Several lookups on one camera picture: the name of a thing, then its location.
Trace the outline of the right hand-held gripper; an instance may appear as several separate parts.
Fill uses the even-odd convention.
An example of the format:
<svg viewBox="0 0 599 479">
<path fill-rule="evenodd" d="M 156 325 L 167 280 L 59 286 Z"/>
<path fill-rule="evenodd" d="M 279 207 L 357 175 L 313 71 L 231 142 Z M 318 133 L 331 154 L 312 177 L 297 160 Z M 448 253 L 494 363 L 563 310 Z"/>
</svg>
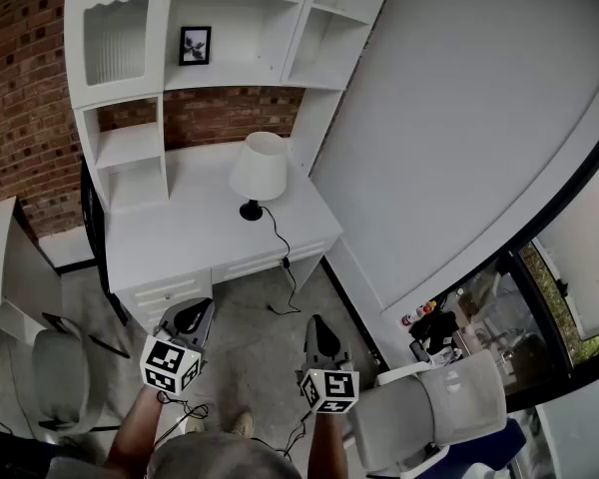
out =
<svg viewBox="0 0 599 479">
<path fill-rule="evenodd" d="M 296 377 L 310 411 L 349 412 L 359 398 L 359 372 L 354 369 L 349 346 L 319 315 L 306 325 L 304 353 L 307 364 L 296 370 Z"/>
</svg>

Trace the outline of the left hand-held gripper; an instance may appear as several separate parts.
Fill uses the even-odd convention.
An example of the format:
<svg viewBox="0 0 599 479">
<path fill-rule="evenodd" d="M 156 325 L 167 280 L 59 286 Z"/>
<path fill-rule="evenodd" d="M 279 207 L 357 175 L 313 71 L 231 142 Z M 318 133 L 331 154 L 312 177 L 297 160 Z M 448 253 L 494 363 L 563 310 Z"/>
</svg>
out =
<svg viewBox="0 0 599 479">
<path fill-rule="evenodd" d="M 163 315 L 165 323 L 146 327 L 140 359 L 145 385 L 175 396 L 186 392 L 207 364 L 204 348 L 214 311 L 211 298 L 190 299 L 171 306 Z"/>
</svg>

